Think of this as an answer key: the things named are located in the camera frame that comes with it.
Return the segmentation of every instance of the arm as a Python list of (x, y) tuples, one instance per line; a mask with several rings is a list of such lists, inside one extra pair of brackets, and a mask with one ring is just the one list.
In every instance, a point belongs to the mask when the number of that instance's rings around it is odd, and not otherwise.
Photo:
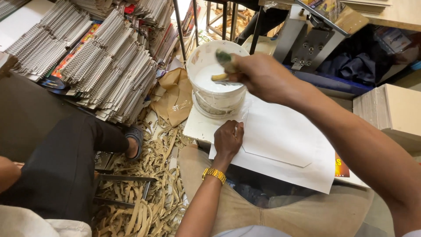
[(8, 158), (0, 156), (0, 193), (12, 186), (21, 176), (21, 170)]
[(250, 93), (305, 115), (347, 166), (388, 205), (396, 236), (421, 229), (421, 166), (396, 142), (301, 81), (273, 57), (236, 57), (243, 72), (231, 80)]
[[(216, 156), (211, 168), (225, 174), (242, 144), (244, 124), (228, 120), (215, 132)], [(209, 237), (218, 211), (221, 181), (207, 175), (177, 230), (176, 237)]]

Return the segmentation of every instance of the paintbrush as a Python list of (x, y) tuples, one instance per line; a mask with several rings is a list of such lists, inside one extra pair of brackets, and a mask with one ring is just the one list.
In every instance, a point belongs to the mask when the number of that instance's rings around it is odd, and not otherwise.
[[(238, 70), (236, 68), (236, 63), (234, 57), (221, 49), (217, 49), (215, 52), (216, 60), (218, 63), (224, 67), (225, 71), (228, 73), (237, 73)], [(220, 75), (213, 75), (211, 80), (216, 84), (222, 85), (241, 85), (238, 82), (229, 81), (229, 75), (227, 73), (223, 73)]]

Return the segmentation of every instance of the gold wristwatch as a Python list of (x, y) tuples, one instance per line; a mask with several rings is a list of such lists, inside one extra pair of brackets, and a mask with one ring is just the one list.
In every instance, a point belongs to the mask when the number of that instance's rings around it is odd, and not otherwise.
[(215, 176), (215, 177), (217, 177), (222, 182), (222, 184), (225, 183), (226, 177), (225, 177), (224, 173), (222, 173), (221, 171), (219, 171), (217, 169), (209, 168), (209, 167), (206, 168), (205, 171), (203, 172), (202, 180), (205, 179), (205, 176), (206, 175)]

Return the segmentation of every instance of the beige pants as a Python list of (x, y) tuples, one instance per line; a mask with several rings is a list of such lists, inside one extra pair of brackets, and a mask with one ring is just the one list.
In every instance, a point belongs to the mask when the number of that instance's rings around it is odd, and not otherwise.
[[(179, 162), (187, 199), (191, 202), (202, 183), (203, 171), (211, 166), (211, 161), (208, 154), (192, 144), (181, 150)], [(263, 225), (291, 236), (352, 237), (370, 208), (373, 194), (371, 189), (332, 186), (329, 195), (315, 194), (283, 207), (262, 209), (225, 183), (211, 236), (240, 227)]]

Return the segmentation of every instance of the white bucket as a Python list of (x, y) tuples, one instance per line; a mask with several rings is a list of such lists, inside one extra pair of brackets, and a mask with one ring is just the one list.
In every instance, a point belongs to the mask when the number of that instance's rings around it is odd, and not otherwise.
[(226, 40), (206, 42), (197, 47), (187, 60), (187, 75), (193, 86), (193, 104), (205, 116), (221, 119), (237, 114), (245, 98), (245, 86), (217, 85), (213, 75), (224, 73), (215, 58), (215, 51), (222, 49), (240, 56), (249, 55), (236, 43)]

